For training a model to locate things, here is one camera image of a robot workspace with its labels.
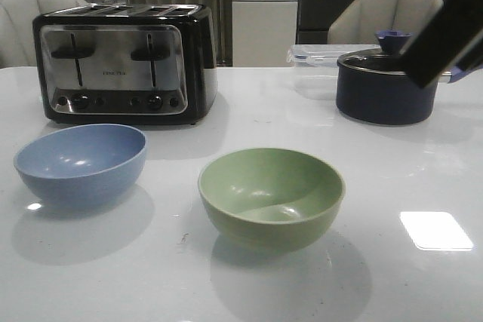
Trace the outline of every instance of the white cabinet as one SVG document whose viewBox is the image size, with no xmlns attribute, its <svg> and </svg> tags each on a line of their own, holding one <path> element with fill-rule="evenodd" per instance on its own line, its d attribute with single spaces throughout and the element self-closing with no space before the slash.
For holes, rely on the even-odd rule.
<svg viewBox="0 0 483 322">
<path fill-rule="evenodd" d="M 297 0 L 233 0 L 233 66 L 287 66 Z"/>
</svg>

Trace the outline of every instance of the glossy tabletop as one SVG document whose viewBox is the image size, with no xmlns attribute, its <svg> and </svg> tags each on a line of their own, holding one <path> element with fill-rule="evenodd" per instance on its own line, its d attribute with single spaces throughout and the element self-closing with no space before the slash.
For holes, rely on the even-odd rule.
<svg viewBox="0 0 483 322">
<path fill-rule="evenodd" d="M 483 320 L 483 72 L 440 84 L 403 127 L 335 106 L 337 68 L 218 69 L 194 126 L 141 126 L 135 187 L 104 210 L 61 213 L 22 184 L 14 154 L 66 125 L 46 119 L 36 68 L 0 70 L 0 321 Z M 252 253 L 224 238 L 198 194 L 217 156 L 281 147 L 339 170 L 346 196 L 311 246 Z"/>
</svg>

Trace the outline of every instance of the chair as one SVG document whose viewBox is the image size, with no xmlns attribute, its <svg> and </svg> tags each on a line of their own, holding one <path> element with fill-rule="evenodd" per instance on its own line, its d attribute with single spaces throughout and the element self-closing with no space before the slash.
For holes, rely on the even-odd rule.
<svg viewBox="0 0 483 322">
<path fill-rule="evenodd" d="M 355 0 L 332 23 L 329 44 L 376 44 L 377 30 L 394 29 L 417 36 L 443 0 Z"/>
<path fill-rule="evenodd" d="M 32 32 L 36 16 L 86 4 L 85 0 L 0 0 L 0 68 L 37 65 Z"/>
</svg>

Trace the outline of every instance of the stainless steel toaster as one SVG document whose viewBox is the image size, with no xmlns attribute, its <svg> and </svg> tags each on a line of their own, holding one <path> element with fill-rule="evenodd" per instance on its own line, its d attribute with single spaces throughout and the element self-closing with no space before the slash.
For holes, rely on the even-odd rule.
<svg viewBox="0 0 483 322">
<path fill-rule="evenodd" d="M 45 115 L 84 124 L 194 124 L 216 92 L 203 5 L 86 5 L 36 17 Z"/>
</svg>

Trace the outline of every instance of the green bowl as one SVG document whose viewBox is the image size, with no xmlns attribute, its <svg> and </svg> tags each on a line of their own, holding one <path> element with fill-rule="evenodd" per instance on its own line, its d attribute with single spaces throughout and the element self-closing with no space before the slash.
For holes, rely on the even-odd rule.
<svg viewBox="0 0 483 322">
<path fill-rule="evenodd" d="M 254 250 L 306 247 L 331 226 L 345 192 L 329 164 L 286 149 L 246 149 L 211 162 L 198 188 L 218 231 Z"/>
</svg>

